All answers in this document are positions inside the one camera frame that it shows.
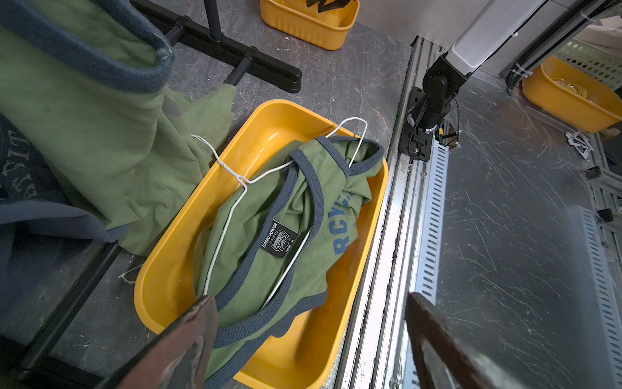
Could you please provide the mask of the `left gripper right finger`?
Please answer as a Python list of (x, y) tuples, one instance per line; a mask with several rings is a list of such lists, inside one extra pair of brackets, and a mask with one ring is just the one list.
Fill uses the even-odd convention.
[(423, 294), (408, 294), (404, 318), (422, 388), (526, 387), (454, 332)]

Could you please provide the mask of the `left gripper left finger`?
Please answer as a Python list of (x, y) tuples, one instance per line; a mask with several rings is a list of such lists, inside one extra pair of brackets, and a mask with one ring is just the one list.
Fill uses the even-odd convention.
[(199, 298), (99, 388), (202, 388), (218, 328), (215, 298)]

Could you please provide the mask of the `green tank top printed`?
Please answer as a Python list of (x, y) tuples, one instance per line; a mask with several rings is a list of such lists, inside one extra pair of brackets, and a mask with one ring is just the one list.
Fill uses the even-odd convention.
[[(356, 241), (361, 209), (372, 199), (369, 179), (383, 166), (384, 147), (364, 139), (348, 167), (358, 141), (336, 135), (293, 141), (254, 177), (293, 158), (288, 168), (249, 186), (233, 212), (207, 294), (215, 298), (219, 324), (205, 387), (223, 387), (268, 338), (281, 337), (296, 316), (326, 302), (327, 272)], [(197, 297), (242, 192), (233, 193), (199, 235)]]

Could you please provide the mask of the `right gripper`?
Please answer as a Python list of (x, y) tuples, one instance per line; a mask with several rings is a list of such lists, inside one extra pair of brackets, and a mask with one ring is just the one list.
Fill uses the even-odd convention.
[(350, 3), (350, 0), (306, 0), (308, 8), (317, 8), (318, 13), (343, 9)]

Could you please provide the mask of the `white wire hanger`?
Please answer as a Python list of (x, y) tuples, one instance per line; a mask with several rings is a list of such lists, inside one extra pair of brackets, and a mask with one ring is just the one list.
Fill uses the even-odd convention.
[[(330, 132), (327, 136), (325, 136), (326, 139), (329, 139), (331, 136), (333, 136), (338, 130), (340, 130), (343, 125), (345, 123), (348, 123), (352, 120), (357, 120), (360, 121), (362, 123), (364, 123), (364, 130), (362, 132), (361, 137), (359, 138), (358, 144), (356, 146), (356, 150), (352, 156), (352, 159), (349, 162), (348, 167), (351, 167), (353, 165), (353, 161), (354, 158), (356, 157), (356, 154), (358, 154), (360, 148), (361, 148), (361, 144), (365, 138), (369, 123), (364, 119), (364, 118), (359, 118), (359, 117), (351, 117), (351, 118), (345, 118), (343, 121), (341, 121), (341, 123), (337, 126), (337, 128), (335, 128), (332, 132)], [(248, 178), (246, 178), (243, 175), (239, 175), (238, 173), (236, 173), (234, 170), (232, 170), (227, 164), (225, 164), (221, 159), (219, 154), (217, 153), (217, 151), (214, 149), (214, 147), (207, 142), (203, 137), (201, 136), (197, 136), (195, 134), (191, 135), (194, 139), (197, 139), (198, 141), (202, 142), (203, 144), (207, 145), (207, 147), (209, 147), (209, 149), (212, 151), (213, 156), (215, 157), (216, 162), (223, 168), (225, 169), (228, 173), (230, 173), (236, 180), (237, 182), (243, 187), (243, 192), (242, 194), (237, 198), (236, 202), (233, 204), (233, 206), (231, 207), (227, 219), (225, 221), (225, 225), (223, 226), (223, 230), (222, 233), (220, 235), (220, 239), (217, 243), (217, 246), (215, 248), (215, 252), (212, 256), (212, 262), (210, 263), (210, 266), (207, 270), (207, 274), (206, 274), (206, 279), (205, 279), (205, 283), (203, 285), (203, 289), (202, 289), (202, 297), (207, 296), (208, 294), (208, 289), (209, 289), (209, 284), (212, 278), (212, 272), (213, 269), (215, 267), (215, 261), (217, 260), (217, 256), (220, 253), (220, 248), (222, 247), (222, 244), (224, 242), (225, 239), (225, 235), (227, 233), (229, 224), (231, 222), (231, 219), (233, 217), (233, 212), (235, 212), (236, 207), (238, 206), (238, 204), (244, 199), (245, 195), (248, 193), (249, 190), (249, 186), (254, 185), (255, 183), (259, 182), (260, 180), (262, 180), (263, 178), (265, 178), (266, 176), (268, 176), (269, 174), (275, 173), (275, 172), (279, 172), (280, 170), (284, 170), (286, 168), (288, 168), (289, 166), (291, 166), (294, 161), (293, 158), (290, 158), (290, 160), (288, 160), (285, 164), (277, 166), (271, 170), (267, 170), (266, 172), (264, 172), (263, 174), (257, 176), (256, 178), (249, 180)]]

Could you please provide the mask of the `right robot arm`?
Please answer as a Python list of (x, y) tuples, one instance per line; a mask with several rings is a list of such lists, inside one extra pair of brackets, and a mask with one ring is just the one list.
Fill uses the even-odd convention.
[(422, 88), (413, 88), (399, 141), (399, 151), (413, 160), (428, 161), (438, 127), (450, 113), (459, 89), (472, 74), (543, 4), (542, 1), (493, 0), (476, 16), (465, 32), (426, 71)]

